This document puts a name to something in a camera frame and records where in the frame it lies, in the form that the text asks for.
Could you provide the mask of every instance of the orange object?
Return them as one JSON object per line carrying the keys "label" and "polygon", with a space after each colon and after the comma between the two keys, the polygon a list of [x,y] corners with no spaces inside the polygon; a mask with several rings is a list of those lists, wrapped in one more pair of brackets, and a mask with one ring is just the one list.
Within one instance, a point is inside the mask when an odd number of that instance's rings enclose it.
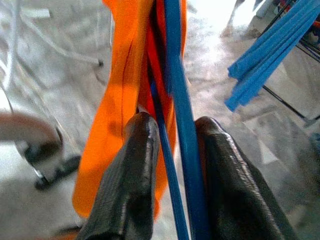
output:
{"label": "orange object", "polygon": [[320,21],[315,21],[313,23],[313,26],[315,26],[316,28],[320,28]]}
{"label": "orange object", "polygon": [[[163,73],[156,51],[150,22],[150,12],[156,4],[156,19],[165,43],[163,0],[104,0],[115,21],[112,65],[109,83],[97,110],[78,169],[73,193],[74,209],[88,217],[103,173],[124,143],[123,129],[142,105],[155,117],[147,74],[147,58],[159,90],[167,132],[172,150],[176,142],[176,118],[173,100],[164,88]],[[182,49],[186,40],[186,0],[181,0]],[[155,213],[167,186],[162,151],[156,169]]]}
{"label": "orange object", "polygon": [[71,232],[71,233],[66,233],[65,235],[62,235],[62,236],[51,237],[47,240],[74,240],[76,239],[77,234],[78,232]]}

